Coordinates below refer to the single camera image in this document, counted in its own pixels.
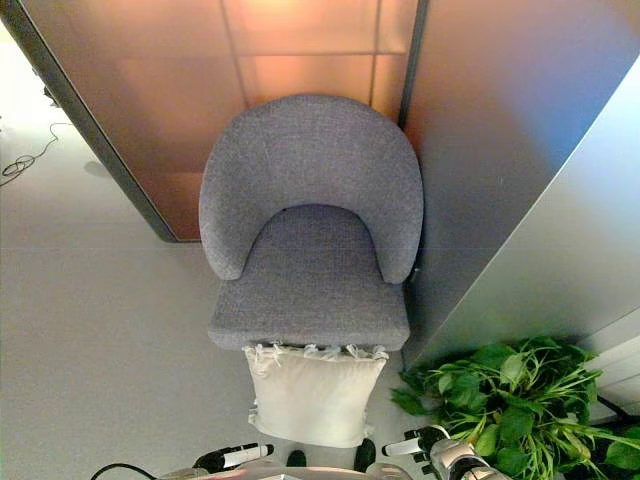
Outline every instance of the gray armchair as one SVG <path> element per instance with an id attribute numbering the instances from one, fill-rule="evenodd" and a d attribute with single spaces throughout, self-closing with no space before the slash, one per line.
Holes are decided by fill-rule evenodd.
<path id="1" fill-rule="evenodd" d="M 225 281 L 212 340 L 400 349 L 422 211 L 409 142 L 368 106 L 297 95 L 237 116 L 200 193 L 202 244 Z"/>

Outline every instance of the frosted glass panel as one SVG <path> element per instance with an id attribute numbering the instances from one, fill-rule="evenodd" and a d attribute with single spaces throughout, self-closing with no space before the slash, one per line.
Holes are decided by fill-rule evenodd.
<path id="1" fill-rule="evenodd" d="M 180 240 L 225 125 L 296 93 L 396 120 L 417 0 L 23 0 L 77 93 Z"/>
<path id="2" fill-rule="evenodd" d="M 240 55 L 373 53 L 376 0 L 225 2 Z"/>
<path id="3" fill-rule="evenodd" d="M 175 235 L 198 239 L 195 179 L 224 126 L 245 108 L 220 2 L 24 5 Z"/>
<path id="4" fill-rule="evenodd" d="M 344 95 L 369 102 L 372 55 L 240 59 L 250 105 L 295 93 Z"/>

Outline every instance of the chair seat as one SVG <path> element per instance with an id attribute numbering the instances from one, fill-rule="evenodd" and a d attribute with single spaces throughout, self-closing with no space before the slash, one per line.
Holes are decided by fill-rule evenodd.
<path id="1" fill-rule="evenodd" d="M 209 335 L 233 350 L 272 342 L 399 350 L 409 325 L 402 287 L 383 282 L 362 221 L 304 205 L 262 229 L 240 279 L 223 283 Z"/>

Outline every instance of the potted plant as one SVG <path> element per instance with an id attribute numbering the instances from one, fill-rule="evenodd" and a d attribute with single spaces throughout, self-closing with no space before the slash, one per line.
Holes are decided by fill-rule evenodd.
<path id="1" fill-rule="evenodd" d="M 392 399 L 412 415 L 435 414 L 452 438 L 474 444 L 514 479 L 551 480 L 576 466 L 605 479 L 591 459 L 595 442 L 612 441 L 608 463 L 631 470 L 640 461 L 640 429 L 618 436 L 588 425 L 601 373 L 585 369 L 592 358 L 549 337 L 487 345 L 435 369 L 402 372 L 408 388 L 394 389 Z M 441 401 L 433 411 L 423 403 L 429 396 Z"/>

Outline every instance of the white pillow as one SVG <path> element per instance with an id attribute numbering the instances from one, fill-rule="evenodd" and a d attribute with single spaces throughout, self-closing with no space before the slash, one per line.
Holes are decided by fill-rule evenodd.
<path id="1" fill-rule="evenodd" d="M 257 409 L 249 423 L 262 433 L 300 443 L 351 448 L 373 429 L 365 423 L 369 395 L 389 356 L 349 345 L 245 347 Z"/>

